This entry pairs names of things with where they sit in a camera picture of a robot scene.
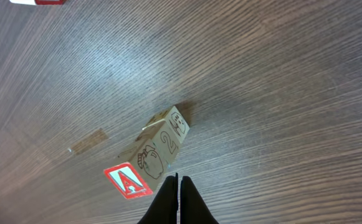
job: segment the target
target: drawing on block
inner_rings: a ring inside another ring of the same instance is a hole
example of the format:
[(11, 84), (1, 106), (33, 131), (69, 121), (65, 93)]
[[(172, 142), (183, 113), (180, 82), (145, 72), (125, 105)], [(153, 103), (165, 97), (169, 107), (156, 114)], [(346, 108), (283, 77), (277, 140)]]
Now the drawing on block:
[(171, 137), (166, 131), (161, 132), (160, 139), (163, 143), (167, 143), (168, 150), (171, 154), (173, 154), (174, 151), (178, 149), (178, 146), (175, 144), (174, 141), (171, 140)]
[(151, 195), (153, 193), (129, 162), (105, 169), (104, 173), (127, 199)]
[(184, 134), (185, 130), (186, 130), (186, 126), (185, 126), (185, 121), (183, 120), (182, 116), (179, 113), (174, 112), (171, 115), (171, 120), (172, 121), (169, 121), (169, 122), (171, 123), (171, 126), (173, 127), (175, 133), (178, 134), (178, 136), (181, 136), (181, 134), (179, 132)]
[[(158, 166), (151, 167), (149, 164), (159, 164)], [(142, 153), (138, 153), (138, 165), (141, 169), (153, 179), (159, 179), (164, 172), (163, 162), (160, 156), (155, 151), (155, 148), (147, 145)]]

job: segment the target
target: wooden floor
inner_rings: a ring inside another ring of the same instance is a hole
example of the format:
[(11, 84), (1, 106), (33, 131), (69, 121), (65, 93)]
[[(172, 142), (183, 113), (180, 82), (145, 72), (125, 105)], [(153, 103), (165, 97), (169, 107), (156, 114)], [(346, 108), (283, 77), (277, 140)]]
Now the wooden floor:
[(220, 223), (362, 223), (362, 0), (0, 0), (0, 223), (136, 223), (103, 170), (173, 104)]

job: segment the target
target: wooden block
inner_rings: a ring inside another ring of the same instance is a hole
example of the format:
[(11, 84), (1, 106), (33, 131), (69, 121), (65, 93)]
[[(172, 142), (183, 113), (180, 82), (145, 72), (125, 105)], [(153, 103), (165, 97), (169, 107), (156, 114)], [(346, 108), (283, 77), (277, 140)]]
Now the wooden block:
[(145, 128), (136, 140), (139, 141), (144, 138), (153, 141), (158, 150), (163, 153), (165, 160), (169, 164), (172, 164), (175, 161), (181, 143), (178, 141), (175, 133), (171, 130), (166, 121), (161, 121)]
[(162, 152), (147, 138), (130, 144), (114, 163), (104, 173), (127, 199), (153, 194), (168, 167)]
[(172, 131), (175, 133), (178, 141), (183, 143), (186, 134), (189, 131), (189, 125), (175, 106), (172, 106), (167, 110), (154, 115), (143, 129), (159, 123), (160, 121), (166, 121), (167, 124), (171, 127)]

